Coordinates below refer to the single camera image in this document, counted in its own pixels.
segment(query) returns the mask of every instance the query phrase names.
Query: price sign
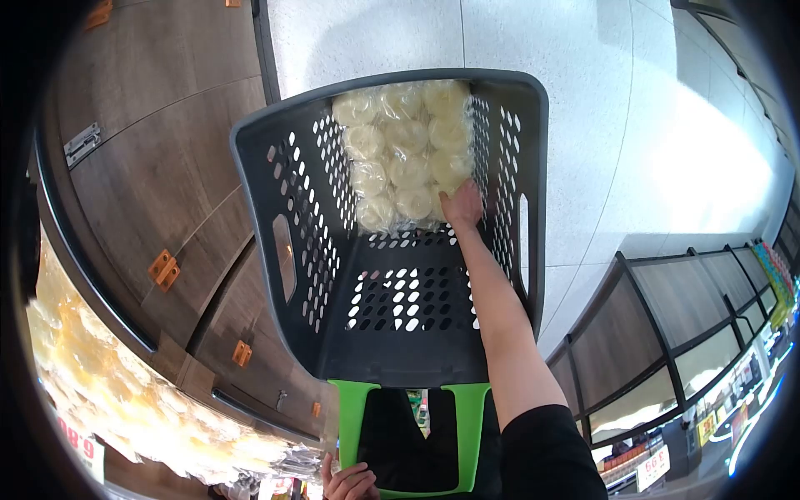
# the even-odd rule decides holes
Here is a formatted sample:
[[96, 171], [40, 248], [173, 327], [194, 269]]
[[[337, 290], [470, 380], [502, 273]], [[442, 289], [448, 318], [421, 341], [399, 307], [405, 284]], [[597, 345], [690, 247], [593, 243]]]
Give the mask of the price sign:
[[717, 431], [717, 423], [714, 421], [714, 412], [708, 414], [698, 424], [698, 436], [700, 436], [700, 447], [703, 447], [708, 442], [708, 438], [714, 435]]
[[666, 445], [636, 467], [636, 490], [641, 493], [670, 469], [670, 451]]
[[56, 421], [66, 436], [66, 440], [72, 445], [73, 451], [88, 469], [89, 474], [101, 484], [104, 483], [103, 458], [106, 448], [95, 441], [91, 433], [68, 418], [64, 419], [56, 413]]

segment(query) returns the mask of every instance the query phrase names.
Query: metal latch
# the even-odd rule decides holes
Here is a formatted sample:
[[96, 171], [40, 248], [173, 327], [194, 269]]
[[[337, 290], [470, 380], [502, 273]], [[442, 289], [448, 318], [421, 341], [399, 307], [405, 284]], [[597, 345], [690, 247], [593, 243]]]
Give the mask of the metal latch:
[[92, 123], [83, 132], [76, 135], [71, 141], [64, 145], [64, 156], [66, 165], [72, 167], [81, 158], [89, 154], [94, 148], [100, 145], [100, 127], [98, 123]]
[[158, 255], [158, 257], [156, 257], [153, 263], [150, 264], [150, 268], [147, 270], [147, 273], [150, 275], [153, 281], [155, 281], [155, 284], [161, 287], [163, 292], [166, 292], [175, 282], [175, 279], [178, 278], [178, 275], [181, 273], [181, 268], [178, 267], [175, 257], [170, 255], [170, 252], [164, 249]]
[[236, 344], [236, 349], [234, 350], [234, 356], [231, 359], [233, 359], [237, 365], [244, 368], [247, 366], [247, 362], [250, 360], [250, 356], [252, 354], [253, 354], [253, 349], [240, 340]]
[[275, 402], [275, 409], [277, 411], [281, 410], [281, 406], [283, 406], [283, 400], [286, 398], [286, 396], [288, 396], [286, 391], [281, 389], [281, 391], [278, 393], [278, 400]]

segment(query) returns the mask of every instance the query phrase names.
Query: basket handle hole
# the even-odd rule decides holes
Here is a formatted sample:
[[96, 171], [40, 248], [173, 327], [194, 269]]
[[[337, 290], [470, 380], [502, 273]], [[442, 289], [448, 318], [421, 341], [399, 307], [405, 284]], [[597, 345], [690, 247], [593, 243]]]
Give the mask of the basket handle hole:
[[281, 282], [283, 284], [283, 297], [286, 303], [294, 295], [297, 285], [297, 276], [294, 273], [294, 249], [292, 248], [292, 238], [289, 233], [289, 220], [284, 214], [272, 221], [272, 233], [275, 239], [275, 252], [278, 254], [278, 263], [281, 269]]
[[[525, 193], [520, 193], [519, 195], [519, 234], [525, 235], [526, 240], [530, 244], [530, 233], [528, 232], [528, 198], [525, 196]], [[519, 272], [520, 274], [525, 274], [530, 272], [529, 271], [529, 252], [530, 249], [528, 245], [523, 245], [522, 242], [517, 242], [517, 248], [519, 248]], [[525, 289], [525, 295], [528, 295], [528, 280], [522, 280], [522, 287]]]

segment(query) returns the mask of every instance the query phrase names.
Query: black shirt sleeve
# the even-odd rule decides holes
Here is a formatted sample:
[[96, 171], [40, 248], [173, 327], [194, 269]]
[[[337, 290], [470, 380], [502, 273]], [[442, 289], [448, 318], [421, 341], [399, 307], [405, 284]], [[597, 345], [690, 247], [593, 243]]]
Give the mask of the black shirt sleeve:
[[501, 440], [504, 498], [608, 499], [589, 447], [566, 406], [528, 410], [506, 426]]

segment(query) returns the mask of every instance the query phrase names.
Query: black clothing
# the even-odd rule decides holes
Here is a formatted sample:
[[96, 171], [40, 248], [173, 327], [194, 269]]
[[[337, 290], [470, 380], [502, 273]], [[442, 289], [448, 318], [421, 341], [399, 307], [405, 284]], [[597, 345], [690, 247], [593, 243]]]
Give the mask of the black clothing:
[[[358, 462], [366, 462], [375, 472], [379, 488], [433, 492], [452, 490], [458, 484], [452, 393], [429, 390], [428, 408], [431, 429], [425, 439], [404, 390], [370, 391]], [[569, 409], [561, 405], [534, 408], [516, 417], [500, 435], [490, 392], [475, 487], [471, 493], [431, 498], [532, 497], [605, 500], [608, 494]]]

